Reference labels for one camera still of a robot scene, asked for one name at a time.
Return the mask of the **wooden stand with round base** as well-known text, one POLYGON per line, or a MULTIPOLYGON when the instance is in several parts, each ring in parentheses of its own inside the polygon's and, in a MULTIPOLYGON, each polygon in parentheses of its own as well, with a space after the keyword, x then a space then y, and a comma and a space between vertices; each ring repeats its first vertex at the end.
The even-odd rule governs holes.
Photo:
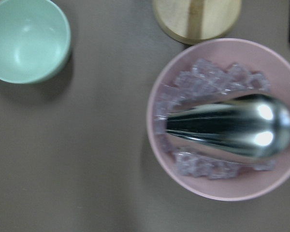
POLYGON ((172 39, 194 45, 229 33, 241 13, 241 0, 153 0, 160 28, 172 39))

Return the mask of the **steel ice scoop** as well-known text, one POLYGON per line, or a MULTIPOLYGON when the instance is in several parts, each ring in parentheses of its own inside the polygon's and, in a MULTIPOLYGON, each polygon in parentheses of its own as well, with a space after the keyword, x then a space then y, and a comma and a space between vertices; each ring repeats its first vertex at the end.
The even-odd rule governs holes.
POLYGON ((235 155, 271 158, 290 144, 290 111, 266 94, 249 94, 168 114, 166 132, 235 155))

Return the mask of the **mint green bowl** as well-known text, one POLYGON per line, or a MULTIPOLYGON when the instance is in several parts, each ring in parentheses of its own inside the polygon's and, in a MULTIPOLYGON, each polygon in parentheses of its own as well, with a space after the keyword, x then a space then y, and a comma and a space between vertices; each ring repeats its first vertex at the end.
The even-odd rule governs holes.
POLYGON ((0 80, 54 77, 69 59, 71 39, 66 15, 51 0, 0 0, 0 80))

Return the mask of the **pink bowl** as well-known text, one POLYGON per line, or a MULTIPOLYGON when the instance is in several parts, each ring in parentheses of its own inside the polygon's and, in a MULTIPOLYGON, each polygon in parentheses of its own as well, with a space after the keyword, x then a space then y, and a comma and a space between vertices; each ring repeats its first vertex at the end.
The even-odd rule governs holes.
POLYGON ((260 71, 270 82, 271 93, 290 107, 290 64, 275 51, 243 39, 214 39, 192 46, 173 58, 159 74, 147 105, 147 134, 152 150, 165 172, 187 190, 219 201, 244 201, 276 189, 290 177, 290 147, 277 159, 272 171, 246 171, 236 178, 209 180, 181 175, 175 166, 164 137, 154 133, 155 103, 165 85, 172 84, 181 71, 189 70, 194 61, 204 58, 221 68, 238 62, 251 71, 260 71))

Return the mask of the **clear ice cubes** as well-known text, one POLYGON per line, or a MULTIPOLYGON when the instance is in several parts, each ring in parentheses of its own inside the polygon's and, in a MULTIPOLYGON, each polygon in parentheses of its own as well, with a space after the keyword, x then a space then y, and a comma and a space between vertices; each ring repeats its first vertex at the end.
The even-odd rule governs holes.
POLYGON ((261 72, 250 72, 238 63, 226 71, 214 63, 198 59, 190 71, 180 71, 170 84, 160 84, 153 107, 154 135, 165 153, 174 159, 181 175, 194 178, 230 179, 237 177, 246 165, 208 158, 187 145, 175 145, 166 134, 166 117, 169 112, 202 98, 217 97, 238 90, 263 90, 269 83, 261 72))

